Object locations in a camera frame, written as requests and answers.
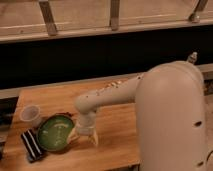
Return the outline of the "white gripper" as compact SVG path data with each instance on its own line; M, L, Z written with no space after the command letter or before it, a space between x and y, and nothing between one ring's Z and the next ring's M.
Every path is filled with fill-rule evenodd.
M67 138L67 143L70 144L71 142L76 141L80 137L80 135L91 135L89 137L90 141L93 143L94 146L97 146L99 144L99 140L97 132L95 131L95 119L95 113L89 113L86 115L80 114L77 118L76 130L73 129L70 132Z

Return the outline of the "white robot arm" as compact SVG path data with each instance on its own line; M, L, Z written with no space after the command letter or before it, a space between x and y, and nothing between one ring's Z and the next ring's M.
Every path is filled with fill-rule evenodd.
M98 142L96 113L102 106L134 103L140 171L207 171L204 76L187 61L158 65L120 84L78 96L69 142Z

